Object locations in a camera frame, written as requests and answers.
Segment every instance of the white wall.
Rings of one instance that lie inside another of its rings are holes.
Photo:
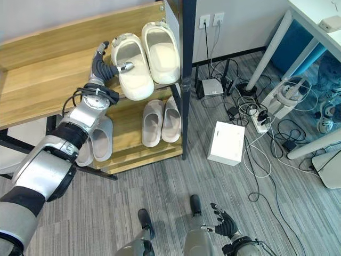
[[[214,13],[225,13],[213,53],[215,58],[266,46],[287,8],[287,0],[197,0],[193,62],[207,59],[205,30],[199,29],[200,16],[211,14],[207,28],[210,54],[218,34],[217,27],[212,27]]]
[[[0,42],[153,0],[0,0]]]
[[[0,42],[101,13],[137,6],[153,0],[0,0]],[[205,31],[199,19],[211,14],[208,28],[209,53],[217,27],[214,13],[225,12],[217,56],[267,45],[282,18],[287,0],[197,0],[193,62],[206,59]]]

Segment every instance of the baseboard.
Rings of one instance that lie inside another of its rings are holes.
[[[259,52],[259,51],[265,51],[265,50],[266,50],[266,46],[262,46],[262,47],[258,47],[258,48],[254,48],[254,49],[250,49],[250,50],[246,50],[246,51],[236,52],[236,53],[220,56],[220,57],[217,57],[217,58],[213,58],[212,62],[217,62],[217,61],[221,61],[221,60],[227,60],[229,58],[239,57],[239,56],[242,56],[242,55],[245,55],[245,54]],[[206,64],[208,64],[208,62],[209,62],[208,60],[198,61],[198,62],[193,63],[192,67],[206,65]]]

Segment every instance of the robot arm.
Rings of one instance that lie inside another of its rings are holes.
[[[239,231],[236,222],[226,213],[225,210],[221,209],[214,203],[211,203],[211,207],[213,208],[214,213],[218,215],[218,221],[220,224],[217,226],[205,225],[201,226],[201,228],[208,232],[227,236],[231,240],[231,244],[227,244],[222,248],[224,255],[262,256],[259,246],[261,245],[263,247],[263,241],[253,241],[250,237],[243,235]]]
[[[108,66],[103,62],[109,42],[100,44],[93,57],[81,103],[21,162],[13,188],[0,198],[0,255],[22,255],[37,228],[45,202],[61,197],[76,173],[73,162],[100,117],[119,94],[104,83],[133,68],[131,62]]]

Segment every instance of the white desk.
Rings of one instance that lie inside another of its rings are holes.
[[[245,90],[249,91],[254,87],[294,19],[297,20],[307,31],[309,31],[310,34],[312,34],[313,39],[298,56],[288,71],[283,75],[282,79],[290,77],[314,50],[319,42],[341,62],[341,30],[333,33],[327,33],[319,27],[319,23],[322,19],[335,15],[341,16],[341,1],[335,0],[334,2],[336,2],[337,9],[330,0],[288,0],[290,8],[282,19],[279,28],[268,45],[267,50],[265,51]],[[338,129],[337,131],[320,138],[318,140],[319,145],[311,142],[299,149],[293,150],[288,154],[288,157],[290,159],[295,159],[314,151],[313,148],[316,148],[317,146],[319,146],[319,148],[325,147],[326,145],[337,142],[340,139],[341,129]]]

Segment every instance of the tangled wires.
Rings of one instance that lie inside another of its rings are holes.
[[[62,116],[64,117],[65,107],[70,100],[72,100],[72,103],[74,104],[74,106],[76,106],[75,97],[80,96],[80,100],[82,100],[83,96],[87,96],[87,95],[98,95],[100,97],[104,97],[109,100],[110,106],[115,105],[119,100],[118,92],[115,92],[102,85],[88,83],[84,85],[84,87],[77,88],[77,90],[73,93],[73,95],[65,101],[63,108],[62,108]]]

